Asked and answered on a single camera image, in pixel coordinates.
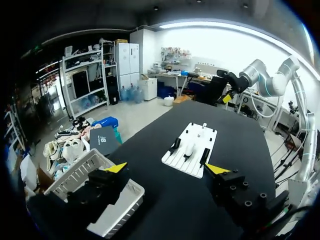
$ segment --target ceiling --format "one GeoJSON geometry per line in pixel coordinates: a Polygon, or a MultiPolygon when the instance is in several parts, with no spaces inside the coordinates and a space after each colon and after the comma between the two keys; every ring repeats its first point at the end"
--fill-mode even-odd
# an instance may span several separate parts
{"type": "Polygon", "coordinates": [[[22,27],[21,32],[27,36],[21,45],[23,53],[75,31],[133,30],[141,25],[206,18],[261,29],[309,57],[301,22],[279,0],[202,0],[200,3],[197,0],[48,0],[41,5],[24,2],[20,7],[22,21],[18,27],[22,27]]]}

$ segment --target white basket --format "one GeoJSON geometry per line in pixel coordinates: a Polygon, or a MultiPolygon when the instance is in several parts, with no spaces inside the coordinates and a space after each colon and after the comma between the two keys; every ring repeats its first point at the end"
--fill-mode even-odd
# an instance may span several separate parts
{"type": "MultiPolygon", "coordinates": [[[[95,169],[105,169],[115,165],[104,157],[97,149],[91,149],[86,155],[72,165],[45,192],[53,192],[59,198],[67,201],[67,192],[74,192],[88,179],[88,174],[95,169]]],[[[120,193],[115,205],[108,205],[96,223],[91,223],[87,229],[101,237],[111,238],[130,218],[143,202],[145,189],[129,179],[120,193]]]]}

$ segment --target white refrigerator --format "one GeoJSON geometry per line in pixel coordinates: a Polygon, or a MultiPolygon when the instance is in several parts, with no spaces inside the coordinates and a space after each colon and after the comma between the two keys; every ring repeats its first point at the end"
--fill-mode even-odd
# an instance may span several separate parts
{"type": "Polygon", "coordinates": [[[118,43],[115,45],[115,61],[118,69],[119,89],[129,88],[131,84],[138,86],[139,44],[118,43]]]}

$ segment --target black table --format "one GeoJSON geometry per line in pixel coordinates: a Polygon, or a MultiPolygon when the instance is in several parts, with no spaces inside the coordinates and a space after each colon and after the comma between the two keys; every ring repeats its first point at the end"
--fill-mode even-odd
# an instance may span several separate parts
{"type": "Polygon", "coordinates": [[[208,128],[217,130],[210,164],[238,169],[251,187],[275,197],[272,161],[258,122],[221,108],[185,101],[109,156],[116,164],[128,162],[131,178],[145,189],[143,204],[113,240],[226,240],[241,235],[242,229],[225,209],[216,206],[203,178],[161,162],[190,122],[207,123],[208,128]]]}

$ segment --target office chair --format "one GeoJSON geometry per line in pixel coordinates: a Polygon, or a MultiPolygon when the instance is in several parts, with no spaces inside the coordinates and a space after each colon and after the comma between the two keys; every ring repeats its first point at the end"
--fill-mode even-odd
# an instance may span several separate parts
{"type": "Polygon", "coordinates": [[[213,76],[203,93],[196,96],[196,101],[211,106],[217,106],[218,99],[222,96],[227,83],[227,79],[213,76]]]}

